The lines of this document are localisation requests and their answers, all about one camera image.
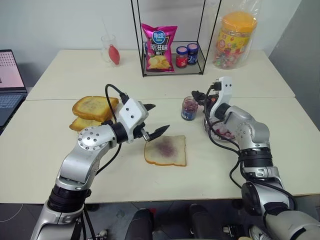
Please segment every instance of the black metal shelf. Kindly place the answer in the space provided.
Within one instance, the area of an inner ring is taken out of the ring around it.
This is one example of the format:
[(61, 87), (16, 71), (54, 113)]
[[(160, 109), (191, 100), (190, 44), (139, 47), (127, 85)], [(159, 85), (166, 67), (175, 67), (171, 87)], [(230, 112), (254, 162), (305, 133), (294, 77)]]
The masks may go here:
[[(138, 52), (139, 52), (139, 59), (140, 59), (140, 65), (141, 65), (141, 72), (143, 77), (147, 76), (168, 76), (168, 75), (203, 75), (205, 72), (205, 67), (208, 59), (209, 49), (211, 46), (211, 41), (214, 35), (217, 19), (218, 19), (218, 13), (220, 10), (222, 0), (219, 0), (216, 16), (214, 19), (214, 24), (212, 27), (212, 33), (210, 35), (208, 49), (206, 50), (206, 54), (204, 54), (201, 44), (199, 42), (199, 36), (201, 31), (201, 26), (203, 22), (203, 16), (204, 16), (204, 10), (206, 6), (206, 0), (203, 1), (203, 7), (201, 12), (201, 20), (200, 25), (198, 29), (197, 39), (195, 41), (173, 41), (171, 45), (171, 52), (172, 52), (172, 65), (174, 68), (174, 72), (163, 72), (160, 70), (146, 70), (146, 54), (145, 54), (145, 48), (144, 44), (145, 41), (143, 41), (143, 34), (142, 34), (142, 28), (141, 28), (141, 15), (140, 15), (140, 8), (139, 8), (139, 0), (136, 0), (136, 10), (138, 13), (138, 22), (136, 22), (136, 16), (135, 16), (135, 7), (134, 7), (134, 0), (131, 0), (131, 8), (132, 8), (132, 15), (133, 15), (133, 21), (134, 21), (134, 28), (135, 28), (135, 36), (136, 36), (136, 42), (138, 46)], [(138, 37), (138, 30), (141, 36), (141, 40), (139, 40)], [(198, 55), (197, 55), (197, 63), (195, 65), (187, 65), (185, 68), (179, 68), (176, 66), (176, 48), (179, 46), (185, 46), (189, 43), (195, 43), (199, 46)]]

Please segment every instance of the laptop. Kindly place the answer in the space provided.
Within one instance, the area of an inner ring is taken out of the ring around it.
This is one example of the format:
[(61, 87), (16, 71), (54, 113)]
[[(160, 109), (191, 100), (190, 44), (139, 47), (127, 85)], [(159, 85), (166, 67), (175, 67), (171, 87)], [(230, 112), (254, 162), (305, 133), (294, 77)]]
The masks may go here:
[(0, 127), (3, 127), (27, 96), (12, 50), (0, 50)]

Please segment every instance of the orange jar lid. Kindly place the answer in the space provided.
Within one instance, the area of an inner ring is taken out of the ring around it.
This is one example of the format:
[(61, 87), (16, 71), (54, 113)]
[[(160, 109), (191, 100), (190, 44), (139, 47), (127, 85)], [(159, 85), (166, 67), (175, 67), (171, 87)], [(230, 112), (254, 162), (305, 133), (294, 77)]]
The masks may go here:
[(244, 11), (234, 11), (222, 18), (222, 26), (227, 31), (252, 33), (257, 26), (256, 18)]

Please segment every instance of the snack bag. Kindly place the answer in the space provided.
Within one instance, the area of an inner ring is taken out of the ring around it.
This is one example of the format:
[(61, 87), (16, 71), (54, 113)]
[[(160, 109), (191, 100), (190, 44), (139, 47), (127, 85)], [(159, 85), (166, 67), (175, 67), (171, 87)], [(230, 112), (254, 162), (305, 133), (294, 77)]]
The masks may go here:
[(171, 43), (174, 40), (177, 26), (152, 27), (141, 24), (147, 38), (146, 70), (174, 72), (171, 60)]

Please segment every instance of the toasted bread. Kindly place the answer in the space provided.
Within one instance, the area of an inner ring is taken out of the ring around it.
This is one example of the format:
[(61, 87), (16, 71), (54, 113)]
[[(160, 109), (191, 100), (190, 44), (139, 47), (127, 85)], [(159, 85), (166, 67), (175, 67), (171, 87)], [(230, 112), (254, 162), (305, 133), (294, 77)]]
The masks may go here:
[[(115, 111), (119, 100), (110, 97), (110, 103)], [(112, 118), (112, 112), (104, 96), (85, 96), (73, 105), (72, 112), (82, 119), (96, 120), (100, 123)]]
[(96, 120), (87, 120), (80, 117), (77, 117), (72, 124), (69, 126), (72, 130), (77, 132), (82, 131), (82, 129), (90, 127), (90, 126), (100, 126), (101, 122)]
[(149, 164), (185, 167), (187, 165), (186, 137), (160, 136), (149, 141), (144, 147), (144, 158)]

